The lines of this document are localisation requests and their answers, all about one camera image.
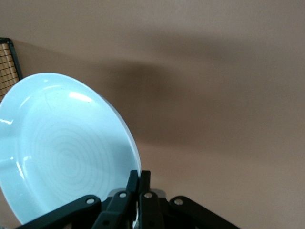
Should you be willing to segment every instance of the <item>silver screw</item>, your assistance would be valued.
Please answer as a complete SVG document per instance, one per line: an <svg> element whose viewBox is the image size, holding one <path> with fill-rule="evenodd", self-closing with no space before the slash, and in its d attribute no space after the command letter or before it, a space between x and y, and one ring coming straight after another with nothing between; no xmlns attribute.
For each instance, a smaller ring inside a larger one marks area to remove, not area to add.
<svg viewBox="0 0 305 229"><path fill-rule="evenodd" d="M176 205L182 205L183 201L181 199L175 199L175 204Z"/></svg>
<svg viewBox="0 0 305 229"><path fill-rule="evenodd" d="M126 196L127 196L127 194L124 193L124 192L122 192L122 193L119 194L119 197L121 197L121 198L125 198Z"/></svg>
<svg viewBox="0 0 305 229"><path fill-rule="evenodd" d="M145 193L144 196L145 196L145 198L152 198L153 197L152 193L150 193L150 192Z"/></svg>
<svg viewBox="0 0 305 229"><path fill-rule="evenodd" d="M90 199L87 199L87 200L86 200L86 203L87 203L87 204L93 204L94 201L95 201L95 199L90 198Z"/></svg>

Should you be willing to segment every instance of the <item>black wire rack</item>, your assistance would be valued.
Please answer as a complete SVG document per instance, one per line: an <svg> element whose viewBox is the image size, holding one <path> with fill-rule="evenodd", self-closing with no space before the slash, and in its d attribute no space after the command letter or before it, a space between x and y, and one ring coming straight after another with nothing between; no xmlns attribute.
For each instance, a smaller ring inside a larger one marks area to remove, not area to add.
<svg viewBox="0 0 305 229"><path fill-rule="evenodd" d="M0 37L0 103L10 88L22 78L12 40Z"/></svg>

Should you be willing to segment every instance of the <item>white ceramic plate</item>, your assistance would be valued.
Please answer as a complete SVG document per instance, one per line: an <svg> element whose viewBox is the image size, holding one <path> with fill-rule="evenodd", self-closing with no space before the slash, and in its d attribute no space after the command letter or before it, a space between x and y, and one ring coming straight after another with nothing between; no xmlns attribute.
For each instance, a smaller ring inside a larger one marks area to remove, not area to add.
<svg viewBox="0 0 305 229"><path fill-rule="evenodd" d="M84 195L125 187L140 158L101 96L56 73L24 78L0 104L0 185L24 224Z"/></svg>

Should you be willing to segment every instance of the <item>brown surface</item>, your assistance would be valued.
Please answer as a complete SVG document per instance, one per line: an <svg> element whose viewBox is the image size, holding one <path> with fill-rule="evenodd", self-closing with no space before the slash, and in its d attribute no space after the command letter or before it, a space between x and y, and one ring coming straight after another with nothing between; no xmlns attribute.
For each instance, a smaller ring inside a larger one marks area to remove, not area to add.
<svg viewBox="0 0 305 229"><path fill-rule="evenodd" d="M245 229L304 227L302 1L1 5L23 74L66 74L108 99L169 198Z"/></svg>

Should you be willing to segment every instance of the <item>plate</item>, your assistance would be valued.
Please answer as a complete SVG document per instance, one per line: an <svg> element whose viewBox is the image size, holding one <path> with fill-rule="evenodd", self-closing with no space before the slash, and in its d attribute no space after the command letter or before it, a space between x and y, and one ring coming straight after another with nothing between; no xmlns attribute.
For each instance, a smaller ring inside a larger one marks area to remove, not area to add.
<svg viewBox="0 0 305 229"><path fill-rule="evenodd" d="M83 83L40 73L0 104L0 185L24 224L84 195L105 200L141 164L118 112Z"/></svg>

